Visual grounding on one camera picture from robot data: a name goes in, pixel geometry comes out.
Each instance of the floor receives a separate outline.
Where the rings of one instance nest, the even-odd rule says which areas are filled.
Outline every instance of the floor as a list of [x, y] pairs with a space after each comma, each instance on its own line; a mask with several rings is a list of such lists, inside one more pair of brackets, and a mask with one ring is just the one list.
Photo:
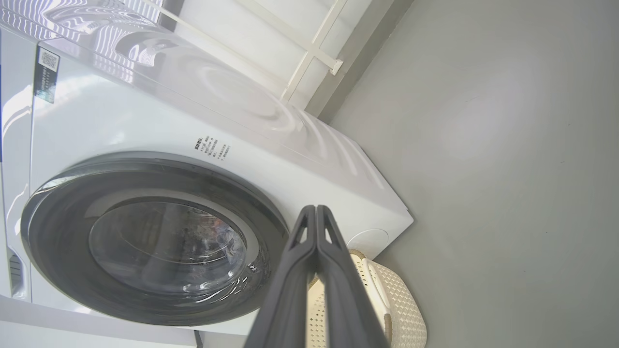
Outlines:
[[415, 0], [331, 125], [415, 217], [427, 348], [619, 346], [619, 2]]

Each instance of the front-loading washing machine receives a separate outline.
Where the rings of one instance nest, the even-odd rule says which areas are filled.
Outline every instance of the front-loading washing machine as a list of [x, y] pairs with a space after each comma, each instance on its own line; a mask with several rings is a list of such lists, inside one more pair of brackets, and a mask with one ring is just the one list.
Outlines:
[[0, 294], [246, 334], [303, 206], [371, 258], [412, 223], [356, 142], [122, 3], [1, 10]]

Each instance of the door glass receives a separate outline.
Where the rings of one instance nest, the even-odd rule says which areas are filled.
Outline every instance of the door glass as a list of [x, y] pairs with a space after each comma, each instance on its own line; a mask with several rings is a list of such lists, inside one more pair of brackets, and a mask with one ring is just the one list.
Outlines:
[[240, 234], [206, 211], [138, 202], [103, 214], [90, 252], [112, 277], [158, 294], [200, 295], [235, 281], [245, 268]]

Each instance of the vent slot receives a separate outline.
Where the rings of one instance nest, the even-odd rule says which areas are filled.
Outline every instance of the vent slot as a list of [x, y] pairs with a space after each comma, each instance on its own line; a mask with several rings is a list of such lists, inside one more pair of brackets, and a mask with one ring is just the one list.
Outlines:
[[22, 267], [21, 260], [15, 254], [9, 258], [9, 267], [11, 271], [11, 293], [15, 295], [24, 284], [24, 268]]

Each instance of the barcode sticker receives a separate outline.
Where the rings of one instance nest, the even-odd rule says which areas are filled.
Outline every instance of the barcode sticker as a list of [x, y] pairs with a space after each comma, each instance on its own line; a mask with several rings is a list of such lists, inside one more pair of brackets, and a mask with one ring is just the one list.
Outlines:
[[35, 96], [53, 104], [56, 97], [60, 56], [39, 46], [35, 57], [37, 58], [35, 62]]
[[58, 72], [58, 61], [60, 57], [43, 48], [39, 49], [38, 63], [48, 69]]

